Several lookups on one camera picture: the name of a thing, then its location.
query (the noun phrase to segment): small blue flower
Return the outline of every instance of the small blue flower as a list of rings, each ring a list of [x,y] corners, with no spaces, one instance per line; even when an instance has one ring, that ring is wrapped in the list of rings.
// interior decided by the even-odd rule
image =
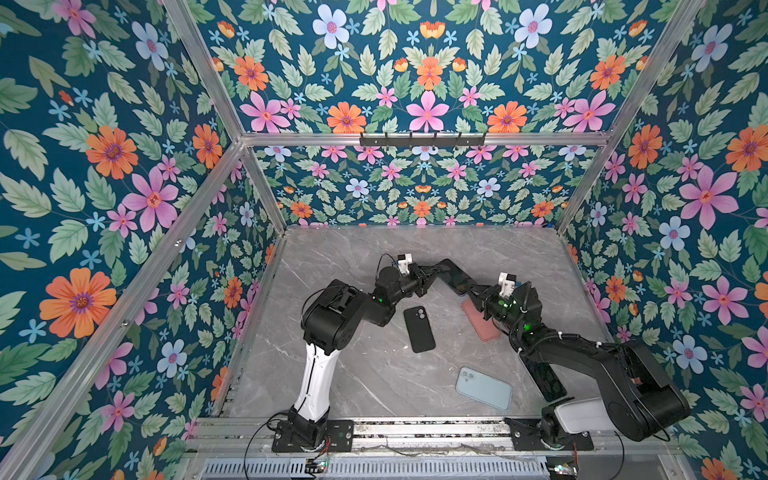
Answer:
[[[89,103],[93,102],[93,99],[88,97],[88,90],[72,88],[72,91],[76,95],[76,97],[74,97],[75,103],[83,104],[83,107],[87,107]]]
[[[40,234],[39,233],[32,233],[32,229],[29,228],[29,227],[26,227],[24,229],[24,235],[21,235],[20,233],[17,233],[14,238],[16,240],[21,240],[21,241],[24,242],[24,245],[22,245],[22,246],[25,248],[25,250],[29,248],[29,244],[30,243],[32,245],[36,246],[36,247],[40,246],[40,243],[36,240],[36,239],[40,238]]]
[[[63,121],[65,118],[72,118],[72,116],[67,113],[69,106],[66,104],[61,104],[61,107],[59,107],[55,101],[51,100],[51,106],[53,108],[48,110],[48,113],[51,115],[57,115],[59,121]]]
[[[419,40],[419,33],[417,31],[408,31],[408,38],[406,38],[406,41],[411,42],[411,46],[416,45],[421,40]]]
[[[35,319],[29,319],[29,328],[23,329],[21,332],[18,333],[19,336],[29,336],[27,339],[30,343],[35,343],[35,340],[39,336],[45,336],[46,332],[43,330],[45,328],[45,322],[38,323]]]
[[[208,33],[210,33],[210,40],[215,41],[216,45],[221,45],[221,42],[224,41],[223,38],[221,38],[221,32],[216,30],[209,30]]]
[[[249,33],[250,33],[250,31],[243,30],[243,27],[237,27],[237,36],[240,37],[240,39],[242,41],[246,41],[246,40],[248,40],[250,38],[248,36]]]
[[[85,219],[85,223],[88,225],[93,225],[94,232],[98,232],[100,228],[104,228],[104,220],[106,219],[106,217],[99,215],[98,212],[94,212],[93,217],[88,217]]]
[[[94,250],[93,253],[89,252],[88,250],[83,250],[83,256],[85,257],[85,260],[80,262],[80,266],[88,265],[88,268],[93,270],[94,264],[101,263],[101,258],[98,258],[98,254],[98,250]]]
[[[123,465],[123,468],[127,468],[128,470],[133,470],[138,462],[139,462],[138,450],[136,452],[130,452],[128,454],[128,461],[125,462],[125,465]]]
[[[442,42],[447,43],[448,46],[450,47],[450,46],[453,46],[454,41],[456,41],[456,30],[454,31],[446,30],[445,38],[442,39]]]

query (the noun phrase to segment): pink phone case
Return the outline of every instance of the pink phone case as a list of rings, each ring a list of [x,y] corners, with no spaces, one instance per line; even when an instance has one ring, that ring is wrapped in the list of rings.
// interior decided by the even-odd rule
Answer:
[[[464,309],[464,313],[467,314],[469,322],[475,327],[475,331],[478,333],[480,340],[483,342],[488,342],[502,334],[491,320],[484,320],[482,318],[482,313],[475,309],[471,300],[462,303],[462,308]]]

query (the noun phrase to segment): orange flower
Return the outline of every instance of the orange flower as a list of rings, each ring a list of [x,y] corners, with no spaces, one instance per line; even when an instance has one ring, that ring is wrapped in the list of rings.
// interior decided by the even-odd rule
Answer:
[[[219,25],[219,30],[225,37],[232,38],[235,36],[235,27],[233,27],[231,23],[219,22],[216,25]]]
[[[125,178],[125,174],[134,171],[134,165],[138,165],[139,157],[134,152],[136,145],[130,138],[126,138],[125,132],[119,128],[114,131],[108,126],[99,127],[99,135],[88,137],[87,143],[91,147],[85,154],[88,161],[96,165],[96,171],[105,177],[110,174],[115,180]]]
[[[768,272],[763,274],[763,279],[768,282]],[[768,284],[760,282],[755,285],[755,296],[758,300],[766,301],[760,304],[760,311],[768,318]]]
[[[427,57],[416,69],[416,74],[419,76],[417,79],[419,85],[423,86],[425,90],[432,90],[435,88],[435,85],[440,85],[442,67],[438,65],[437,58]]]
[[[264,263],[269,265],[270,260],[272,260],[272,254],[275,253],[275,244],[272,243],[266,248],[266,258],[264,259]]]
[[[736,480],[736,474],[731,470],[725,469],[723,464],[717,458],[704,459],[704,465],[701,467],[701,475],[707,480]]]
[[[154,456],[163,455],[163,452],[165,452],[165,447],[168,445],[168,437],[163,437],[160,440],[157,440],[157,443],[154,444],[154,448],[152,449],[152,453]]]
[[[333,105],[328,113],[328,126],[333,128],[334,134],[361,134],[366,125],[366,118],[360,115],[362,111],[357,105],[349,106],[345,101],[339,102],[339,106]]]
[[[224,379],[227,377],[227,367],[221,367],[219,373],[216,374],[214,379],[214,389],[210,391],[210,401],[216,402],[216,398],[219,396],[221,390],[221,384],[224,383]]]
[[[453,71],[459,72],[467,69],[467,61],[464,58],[456,57],[451,64]]]
[[[429,211],[432,209],[432,207],[429,206],[426,202],[418,202],[415,207],[413,207],[413,213],[418,215],[421,218],[426,217],[429,215]]]
[[[633,23],[632,26],[629,27],[629,36],[637,37],[639,34],[643,33],[643,30],[645,30],[645,25],[648,25],[648,22],[645,20],[638,20],[637,22]]]
[[[554,210],[554,204],[549,200],[545,200],[539,204],[536,204],[536,206],[531,210],[534,217],[546,217]]]
[[[748,127],[739,133],[738,138],[734,138],[728,145],[731,153],[725,156],[725,161],[729,165],[733,164],[733,169],[741,172],[754,172],[759,170],[764,161],[768,161],[768,125],[758,125],[757,129]]]
[[[569,243],[568,252],[571,253],[571,257],[574,259],[574,262],[578,263],[578,250],[576,250],[576,247]]]
[[[523,117],[528,110],[523,105],[518,106],[516,101],[508,102],[506,108],[504,105],[497,106],[493,113],[488,117],[488,125],[491,127],[488,131],[492,134],[517,133],[528,121],[528,117]]]
[[[219,134],[210,129],[210,125],[197,125],[194,128],[192,146],[197,149],[197,159],[208,168],[219,163],[222,150],[219,145]]]
[[[408,61],[404,58],[400,58],[398,61],[395,62],[395,70],[399,72],[404,72],[408,70]]]
[[[629,147],[630,164],[643,170],[648,164],[652,164],[659,157],[656,149],[661,148],[661,129],[654,125],[646,125],[643,130],[637,132],[632,138]]]
[[[236,276],[231,278],[224,289],[224,304],[229,308],[234,308],[240,302],[240,296],[243,295],[243,282]]]
[[[440,38],[445,33],[445,23],[423,22],[419,26],[419,31],[424,35],[424,38]]]
[[[608,294],[608,298],[619,303],[624,300],[626,292],[627,286],[624,285],[624,280],[617,276],[612,276],[608,279],[607,286],[605,287],[605,293]]]
[[[605,90],[619,81],[619,75],[623,74],[626,69],[623,55],[618,58],[616,55],[611,55],[594,68],[592,76],[589,77],[592,80],[592,88]]]
[[[290,209],[298,218],[309,218],[312,216],[312,209],[304,202],[293,202]]]
[[[101,321],[109,313],[105,305],[114,305],[117,300],[114,288],[109,286],[109,277],[96,272],[91,278],[87,268],[74,268],[69,273],[69,280],[57,276],[45,287],[45,291],[54,299],[40,302],[40,318],[55,322],[49,327],[51,333],[66,337],[74,328],[74,337],[83,338],[94,332],[94,322]]]
[[[253,57],[238,57],[235,60],[235,74],[240,76],[240,83],[254,91],[266,90],[270,78],[264,73],[261,62],[253,62]]]

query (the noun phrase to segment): cable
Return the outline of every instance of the cable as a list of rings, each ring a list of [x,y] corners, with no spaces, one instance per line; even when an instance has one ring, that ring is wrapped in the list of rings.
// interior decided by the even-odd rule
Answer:
[[[272,415],[271,417],[269,417],[266,420],[266,422],[264,422],[261,425],[259,425],[259,428],[256,429],[256,431],[253,433],[253,436],[251,436],[250,440],[248,441],[248,446],[245,448],[245,453],[243,453],[243,471],[245,472],[246,480],[250,480],[250,478],[248,477],[248,467],[246,465],[247,457],[248,457],[248,449],[250,449],[250,444],[251,444],[251,442],[253,442],[253,439],[256,438],[256,434],[259,432],[259,430],[261,430],[265,425],[267,425],[267,428],[269,430],[273,430],[274,431],[274,429],[270,428],[268,424],[270,422],[272,422],[275,419],[275,417],[277,417],[278,415],[288,416],[288,412],[278,412],[278,413],[275,413],[274,415]]]

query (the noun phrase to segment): green leaf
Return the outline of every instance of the green leaf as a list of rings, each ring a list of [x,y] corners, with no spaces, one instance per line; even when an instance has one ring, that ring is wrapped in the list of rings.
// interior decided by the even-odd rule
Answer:
[[[21,130],[7,130],[3,136],[3,144],[21,168],[28,168],[38,180],[43,179],[48,159],[36,136]]]

